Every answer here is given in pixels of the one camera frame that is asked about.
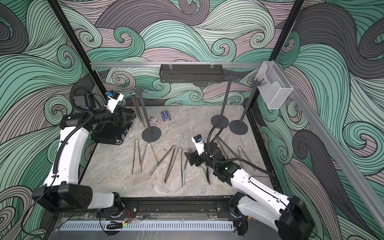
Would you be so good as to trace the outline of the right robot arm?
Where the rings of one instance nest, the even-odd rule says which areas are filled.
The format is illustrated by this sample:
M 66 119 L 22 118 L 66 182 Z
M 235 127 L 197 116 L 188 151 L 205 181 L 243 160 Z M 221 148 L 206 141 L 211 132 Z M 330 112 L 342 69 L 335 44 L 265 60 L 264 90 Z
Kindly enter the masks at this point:
M 239 190 L 233 205 L 241 215 L 267 225 L 283 240 L 310 238 L 315 221 L 301 198 L 267 187 L 238 165 L 239 159 L 225 159 L 217 143 L 200 141 L 195 146 L 196 151 L 185 153 L 189 164 L 206 165 L 220 181 Z

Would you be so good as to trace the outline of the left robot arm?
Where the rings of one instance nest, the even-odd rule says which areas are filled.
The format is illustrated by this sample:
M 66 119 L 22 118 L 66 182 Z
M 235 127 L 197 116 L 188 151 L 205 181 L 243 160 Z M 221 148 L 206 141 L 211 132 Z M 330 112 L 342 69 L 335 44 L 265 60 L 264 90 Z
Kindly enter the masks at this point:
M 107 125 L 101 141 L 119 145 L 136 118 L 132 109 L 120 107 L 124 95 L 110 91 L 107 103 L 96 106 L 91 93 L 70 97 L 75 112 L 63 116 L 60 123 L 60 142 L 52 169 L 43 187 L 33 190 L 33 200 L 50 213 L 105 210 L 119 217 L 125 208 L 118 193 L 99 193 L 79 183 L 79 166 L 83 148 L 93 127 Z

